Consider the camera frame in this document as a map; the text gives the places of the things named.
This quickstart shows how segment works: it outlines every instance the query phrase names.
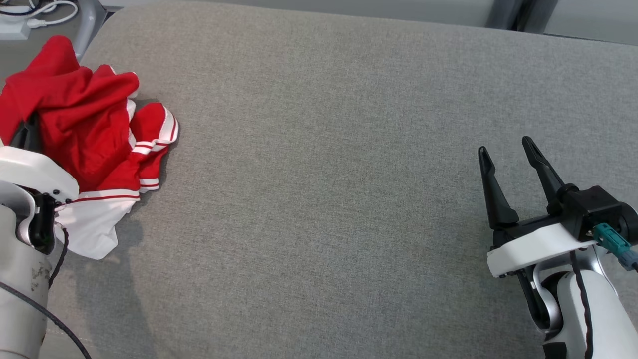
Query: red garment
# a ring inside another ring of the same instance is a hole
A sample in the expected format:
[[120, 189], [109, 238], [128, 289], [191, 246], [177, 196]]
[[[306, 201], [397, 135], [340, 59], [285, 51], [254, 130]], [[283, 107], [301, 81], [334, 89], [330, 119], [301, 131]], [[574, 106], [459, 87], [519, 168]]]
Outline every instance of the red garment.
[[[2, 142], [9, 143], [18, 124], [37, 111], [44, 154], [78, 181], [80, 197], [58, 213], [58, 221], [69, 230], [69, 249], [79, 254], [103, 257], [115, 247], [112, 226], [140, 192], [159, 188], [161, 157], [177, 138], [177, 121], [162, 104], [133, 115], [130, 98], [138, 87], [135, 73], [81, 67], [69, 39], [54, 36], [26, 70], [7, 78], [0, 95]], [[80, 205], [87, 201], [94, 204]], [[108, 224], [100, 224], [107, 217]], [[114, 241], [106, 252], [105, 241]]]

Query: white stripe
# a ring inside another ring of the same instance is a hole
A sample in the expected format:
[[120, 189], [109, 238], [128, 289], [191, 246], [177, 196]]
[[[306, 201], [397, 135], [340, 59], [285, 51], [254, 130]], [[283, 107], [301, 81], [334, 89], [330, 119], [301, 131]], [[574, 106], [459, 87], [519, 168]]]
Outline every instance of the white stripe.
[[104, 191], [92, 191], [92, 192], [82, 192], [78, 199], [85, 198], [101, 198], [101, 197], [112, 197], [114, 195], [131, 195], [138, 196], [140, 195], [139, 191], [131, 191], [131, 190], [104, 190]]
[[148, 191], [155, 191], [155, 190], [159, 190], [159, 189], [160, 189], [160, 186], [142, 187], [142, 188], [140, 188], [140, 193], [143, 194], [143, 193], [146, 193]]
[[[137, 77], [137, 83], [139, 84], [140, 83], [140, 77], [137, 75], [137, 73], [135, 73], [133, 71], [131, 71], [131, 73], [133, 75], [135, 75], [135, 77]], [[128, 95], [128, 98], [136, 98], [137, 95], [139, 95], [139, 93], [140, 93], [140, 88], [136, 88], [135, 91], [133, 91], [132, 94]]]
[[[98, 197], [98, 198], [95, 198], [95, 199], [88, 199], [88, 200], [86, 200], [86, 202], [89, 202], [89, 201], [90, 201], [90, 202], [93, 202], [93, 201], [94, 201], [94, 202], [118, 202], [118, 203], [127, 203], [127, 202], [130, 202], [130, 203], [135, 203], [135, 202], [139, 202], [139, 200], [140, 200], [140, 193], [141, 193], [141, 192], [137, 192], [137, 196], [136, 196], [136, 197], [134, 197], [134, 198], [131, 198], [131, 197], [111, 197], [111, 198], [108, 198], [108, 197], [104, 197], [104, 198], [102, 198], [102, 197]], [[80, 201], [80, 202], [77, 202], [77, 201], [76, 201], [76, 202], [71, 202], [70, 204], [67, 204], [67, 206], [77, 206], [77, 205], [82, 204], [82, 203], [84, 203], [84, 202], [85, 202], [85, 201]]]
[[126, 112], [128, 112], [128, 123], [131, 123], [133, 114], [135, 113], [135, 102], [131, 100], [126, 101]]
[[157, 185], [160, 181], [159, 178], [140, 178], [140, 184], [149, 186], [149, 185]]
[[162, 141], [173, 142], [175, 141], [175, 139], [171, 138], [171, 134], [173, 135], [172, 137], [175, 137], [177, 135], [177, 129], [175, 129], [175, 132], [173, 132], [173, 128], [175, 128], [177, 122], [175, 120], [175, 116], [173, 116], [173, 114], [170, 113], [170, 111], [166, 107], [164, 107], [164, 111], [164, 123], [161, 126], [161, 130], [159, 130], [159, 139]]
[[135, 147], [140, 146], [140, 147], [146, 147], [146, 146], [152, 146], [151, 151], [157, 152], [161, 149], [166, 148], [166, 146], [168, 146], [168, 144], [164, 144], [164, 143], [160, 143], [160, 144], [156, 144], [157, 139], [153, 140], [152, 142], [149, 141], [137, 141], [135, 143]]
[[135, 147], [135, 136], [133, 135], [131, 128], [128, 129], [128, 144], [131, 145], [131, 148]]
[[175, 119], [175, 131], [173, 131], [173, 138], [170, 139], [170, 142], [175, 142], [175, 140], [177, 139], [177, 134], [179, 134], [179, 122], [177, 122], [177, 119]]
[[135, 146], [135, 147], [133, 148], [133, 151], [132, 151], [132, 152], [137, 152], [137, 153], [141, 153], [141, 154], [143, 154], [143, 155], [148, 155], [149, 153], [151, 153], [151, 149], [150, 149], [150, 148], [148, 148], [148, 147], [138, 147], [138, 146]]

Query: gray cushion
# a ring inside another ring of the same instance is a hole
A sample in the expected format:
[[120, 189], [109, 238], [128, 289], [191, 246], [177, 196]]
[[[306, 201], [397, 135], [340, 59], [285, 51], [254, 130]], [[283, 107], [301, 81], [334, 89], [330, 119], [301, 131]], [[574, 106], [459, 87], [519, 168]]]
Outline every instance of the gray cushion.
[[[638, 48], [222, 4], [126, 8], [84, 64], [181, 124], [162, 187], [49, 307], [96, 358], [540, 358], [494, 279], [477, 149], [544, 212], [521, 137], [638, 206]], [[636, 274], [605, 265], [638, 324]], [[78, 357], [50, 323], [43, 358]]]

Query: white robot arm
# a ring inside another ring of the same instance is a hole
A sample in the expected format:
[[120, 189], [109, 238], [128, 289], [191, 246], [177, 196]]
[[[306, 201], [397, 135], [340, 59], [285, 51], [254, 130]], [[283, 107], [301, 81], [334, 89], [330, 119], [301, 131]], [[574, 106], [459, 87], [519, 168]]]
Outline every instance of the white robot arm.
[[[24, 131], [21, 135], [31, 144], [37, 140]], [[46, 309], [48, 289], [57, 273], [47, 259], [56, 244], [55, 210], [77, 199], [78, 190], [75, 179], [51, 158], [0, 146], [0, 359], [37, 359], [47, 317], [88, 355], [77, 337]]]
[[[523, 137], [523, 146], [549, 203], [546, 216], [525, 221], [507, 203], [485, 147], [478, 151], [494, 230], [490, 272], [518, 277], [545, 334], [546, 359], [637, 358], [638, 333], [599, 259], [611, 251], [626, 270], [638, 271], [630, 250], [638, 242], [638, 215], [598, 186], [581, 191], [564, 184], [532, 139]], [[556, 271], [567, 265], [572, 269]]]

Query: white fabric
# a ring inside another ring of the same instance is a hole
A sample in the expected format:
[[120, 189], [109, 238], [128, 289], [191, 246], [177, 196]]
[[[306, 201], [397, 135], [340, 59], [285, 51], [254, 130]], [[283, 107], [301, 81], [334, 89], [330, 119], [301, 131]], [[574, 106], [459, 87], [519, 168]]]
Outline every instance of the white fabric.
[[154, 191], [160, 189], [159, 178], [140, 178], [140, 193]]
[[56, 222], [73, 233], [69, 236], [69, 250], [93, 259], [104, 258], [117, 246], [116, 223], [137, 201], [119, 197], [67, 204], [58, 212]]

